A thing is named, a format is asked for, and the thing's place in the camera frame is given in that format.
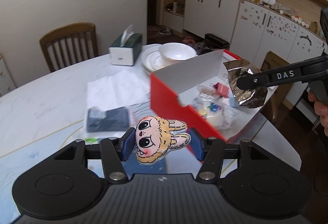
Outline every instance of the cabinet handle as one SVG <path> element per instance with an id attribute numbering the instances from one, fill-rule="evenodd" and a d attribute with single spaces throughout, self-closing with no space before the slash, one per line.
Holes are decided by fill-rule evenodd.
<path id="1" fill-rule="evenodd" d="M 264 21 L 265 21 L 265 17 L 266 17 L 266 13 L 264 14 L 264 18 L 263 18 L 263 22 L 262 22 L 262 25 L 264 24 Z"/>
<path id="2" fill-rule="evenodd" d="M 269 24 L 270 24 L 270 20 L 271 20 L 271 16 L 270 16 L 270 18 L 269 18 L 269 21 L 268 21 L 268 26 L 267 26 L 267 27 L 269 27 Z"/>

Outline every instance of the metal screw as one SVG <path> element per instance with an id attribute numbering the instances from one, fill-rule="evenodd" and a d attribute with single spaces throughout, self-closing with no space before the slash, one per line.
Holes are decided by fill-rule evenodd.
<path id="1" fill-rule="evenodd" d="M 215 174 L 210 171 L 204 171 L 199 174 L 199 177 L 203 180 L 212 180 L 215 178 Z"/>
<path id="2" fill-rule="evenodd" d="M 122 172 L 112 172 L 109 174 L 109 178 L 111 180 L 123 180 L 125 178 L 125 174 Z"/>

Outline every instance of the white bowl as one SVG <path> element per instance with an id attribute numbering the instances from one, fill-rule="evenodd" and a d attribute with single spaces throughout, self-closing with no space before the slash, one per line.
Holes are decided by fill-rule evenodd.
<path id="1" fill-rule="evenodd" d="M 162 57 L 176 63 L 197 56 L 196 50 L 184 43 L 165 43 L 159 47 Z"/>

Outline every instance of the chair backrest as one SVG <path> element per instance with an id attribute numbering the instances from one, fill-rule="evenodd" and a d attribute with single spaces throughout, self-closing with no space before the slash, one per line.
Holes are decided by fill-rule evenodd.
<path id="1" fill-rule="evenodd" d="M 51 72 L 97 57 L 96 26 L 82 22 L 57 28 L 41 37 L 40 46 Z"/>

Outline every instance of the plush toy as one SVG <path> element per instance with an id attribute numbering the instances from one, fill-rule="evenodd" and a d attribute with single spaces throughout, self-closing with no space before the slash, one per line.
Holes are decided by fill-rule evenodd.
<path id="1" fill-rule="evenodd" d="M 136 127 L 138 161 L 144 165 L 152 165 L 164 158 L 169 151 L 185 147 L 191 141 L 186 130 L 187 124 L 183 121 L 144 117 Z"/>

